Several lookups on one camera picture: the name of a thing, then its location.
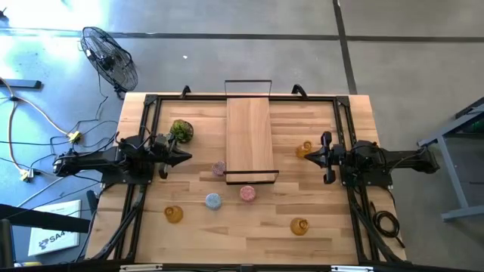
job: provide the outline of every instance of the succulent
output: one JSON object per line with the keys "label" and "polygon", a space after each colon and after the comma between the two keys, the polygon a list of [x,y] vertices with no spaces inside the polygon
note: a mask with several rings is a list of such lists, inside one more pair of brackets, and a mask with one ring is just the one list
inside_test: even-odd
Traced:
{"label": "succulent", "polygon": [[181,119],[175,120],[169,131],[175,135],[176,140],[181,144],[189,142],[194,136],[194,127]]}

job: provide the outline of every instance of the gray floor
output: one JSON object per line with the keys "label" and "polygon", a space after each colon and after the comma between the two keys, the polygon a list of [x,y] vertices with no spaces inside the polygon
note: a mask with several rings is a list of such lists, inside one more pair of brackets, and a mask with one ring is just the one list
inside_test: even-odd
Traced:
{"label": "gray floor", "polygon": [[[481,1],[450,0],[341,0],[349,35],[483,36]],[[11,26],[81,29],[95,25],[117,32],[210,32],[337,34],[331,0],[300,1],[23,1],[8,3]],[[78,51],[78,39],[0,36],[0,75],[38,79],[41,91],[18,91],[31,98],[64,129],[94,116],[101,96],[98,75]],[[339,42],[119,39],[135,60],[136,91],[223,91],[225,79],[272,79],[272,91],[288,92],[295,83],[308,93],[347,94]],[[381,145],[387,149],[414,149],[416,142],[448,122],[452,114],[482,97],[484,54],[481,43],[370,43],[350,42],[349,52],[359,94],[369,94]],[[122,103],[101,80],[110,97],[102,120],[117,120]],[[10,102],[0,104],[7,116]],[[0,119],[0,128],[7,118]],[[84,124],[82,130],[92,127]],[[87,144],[112,135],[115,125],[104,124],[90,133]],[[32,108],[22,105],[14,119],[14,140],[45,143],[59,135]],[[68,146],[57,146],[64,152]],[[19,162],[30,164],[49,154],[50,147],[15,146]],[[436,155],[440,162],[439,151]],[[8,148],[0,149],[8,158]],[[51,159],[37,168],[51,171]],[[26,184],[17,170],[0,162],[0,202],[17,205],[54,180],[39,177]],[[85,175],[99,178],[96,173]],[[434,175],[398,170],[393,173],[394,194],[408,259],[417,264],[484,270],[484,217],[444,224],[440,214],[458,203],[445,169]],[[27,203],[33,207],[90,183],[68,178]],[[471,187],[473,198],[484,196]],[[83,199],[84,193],[70,196]],[[83,212],[89,218],[89,212]],[[29,229],[15,228],[17,257],[27,260]],[[45,263],[69,261],[78,248],[52,253]]]}

